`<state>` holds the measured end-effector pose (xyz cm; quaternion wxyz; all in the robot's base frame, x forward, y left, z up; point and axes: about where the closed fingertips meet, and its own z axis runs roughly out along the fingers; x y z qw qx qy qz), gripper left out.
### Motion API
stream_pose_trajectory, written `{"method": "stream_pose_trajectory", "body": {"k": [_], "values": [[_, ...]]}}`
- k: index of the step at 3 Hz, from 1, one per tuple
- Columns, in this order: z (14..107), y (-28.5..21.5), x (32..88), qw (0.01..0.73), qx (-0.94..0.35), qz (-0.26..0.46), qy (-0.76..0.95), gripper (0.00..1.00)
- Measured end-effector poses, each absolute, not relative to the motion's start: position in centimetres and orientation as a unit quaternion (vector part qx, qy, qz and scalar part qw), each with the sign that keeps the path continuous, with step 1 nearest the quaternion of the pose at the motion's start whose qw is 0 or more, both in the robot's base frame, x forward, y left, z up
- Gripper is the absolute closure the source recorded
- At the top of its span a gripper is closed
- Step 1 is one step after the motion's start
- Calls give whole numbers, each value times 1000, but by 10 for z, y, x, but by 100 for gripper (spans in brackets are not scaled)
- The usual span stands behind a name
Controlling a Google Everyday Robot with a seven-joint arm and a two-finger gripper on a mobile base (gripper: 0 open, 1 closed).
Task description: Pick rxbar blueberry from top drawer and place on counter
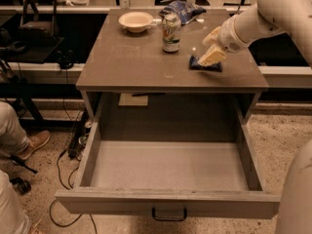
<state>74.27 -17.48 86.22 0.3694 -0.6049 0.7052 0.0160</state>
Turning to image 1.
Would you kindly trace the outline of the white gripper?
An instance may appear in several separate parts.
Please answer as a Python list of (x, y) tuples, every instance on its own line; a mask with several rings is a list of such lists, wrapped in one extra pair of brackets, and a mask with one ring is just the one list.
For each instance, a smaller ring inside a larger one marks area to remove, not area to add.
[(211, 46), (199, 58), (198, 63), (210, 66), (224, 60), (226, 52), (235, 54), (247, 49), (251, 44), (250, 39), (244, 39), (247, 26), (247, 18), (240, 14), (226, 20), (221, 27), (216, 27), (203, 39), (204, 46)]

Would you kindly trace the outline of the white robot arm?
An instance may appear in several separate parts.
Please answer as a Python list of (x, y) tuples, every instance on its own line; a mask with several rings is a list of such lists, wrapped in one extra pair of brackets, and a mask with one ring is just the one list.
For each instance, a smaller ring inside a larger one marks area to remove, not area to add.
[[(257, 0), (245, 12), (214, 29), (203, 40), (207, 52), (198, 60), (209, 66), (262, 38), (286, 32), (312, 64), (312, 0)], [(295, 155), (282, 192), (276, 234), (312, 234), (312, 141)]]

